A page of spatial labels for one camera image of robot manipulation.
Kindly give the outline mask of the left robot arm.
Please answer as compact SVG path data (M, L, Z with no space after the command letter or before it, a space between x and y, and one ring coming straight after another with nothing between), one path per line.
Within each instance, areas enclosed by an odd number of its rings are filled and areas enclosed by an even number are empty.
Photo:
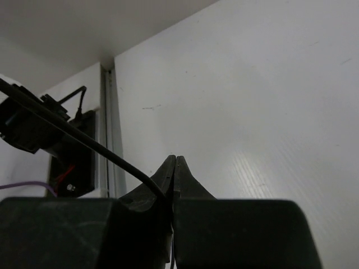
M56 101L48 94L37 98L17 84L1 81L1 85L22 92L83 134L95 138L96 112L82 111L86 86ZM1 103L1 139L19 150L31 154L43 150L52 157L47 182L12 183L2 189L38 185L55 197L80 197L95 189L94 151L10 97Z

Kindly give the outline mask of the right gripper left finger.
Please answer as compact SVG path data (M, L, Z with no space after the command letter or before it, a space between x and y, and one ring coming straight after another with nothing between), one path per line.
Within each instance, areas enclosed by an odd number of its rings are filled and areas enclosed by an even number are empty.
M2 268L164 268L170 261L174 163L121 198L10 197L1 202Z

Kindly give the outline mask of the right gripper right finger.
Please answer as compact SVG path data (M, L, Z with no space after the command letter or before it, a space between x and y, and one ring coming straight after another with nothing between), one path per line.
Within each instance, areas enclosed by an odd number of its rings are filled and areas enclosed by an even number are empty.
M174 259L178 268L321 268L306 216L290 200L219 199L174 168Z

